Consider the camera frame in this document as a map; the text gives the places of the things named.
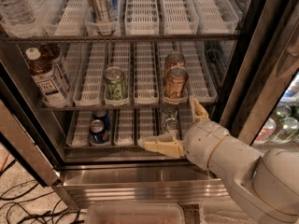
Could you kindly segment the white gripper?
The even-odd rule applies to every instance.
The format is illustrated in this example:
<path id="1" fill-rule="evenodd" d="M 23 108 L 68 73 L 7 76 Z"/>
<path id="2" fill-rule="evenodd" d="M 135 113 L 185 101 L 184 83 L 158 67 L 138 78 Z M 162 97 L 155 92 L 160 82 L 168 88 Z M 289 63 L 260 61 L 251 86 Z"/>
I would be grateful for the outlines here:
<path id="1" fill-rule="evenodd" d="M 213 151 L 230 134 L 220 124 L 209 120 L 207 111 L 195 96 L 189 97 L 189 104 L 192 120 L 196 123 L 186 132 L 183 145 L 182 141 L 177 140 L 171 133 L 143 137 L 137 143 L 147 151 L 171 158 L 181 158 L 185 151 L 186 158 L 190 162 L 206 170 Z"/>

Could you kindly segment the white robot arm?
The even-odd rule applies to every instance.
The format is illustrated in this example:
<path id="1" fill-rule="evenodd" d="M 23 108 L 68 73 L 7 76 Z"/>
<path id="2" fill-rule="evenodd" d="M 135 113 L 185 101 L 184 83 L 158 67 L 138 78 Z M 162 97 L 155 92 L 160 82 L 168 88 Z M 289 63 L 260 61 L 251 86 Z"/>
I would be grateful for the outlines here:
<path id="1" fill-rule="evenodd" d="M 295 224 L 299 219 L 299 156 L 281 148 L 265 153 L 230 135 L 194 97 L 193 124 L 182 140 L 173 134 L 141 138 L 138 144 L 168 157 L 185 157 L 219 177 L 230 197 L 258 224 Z"/>

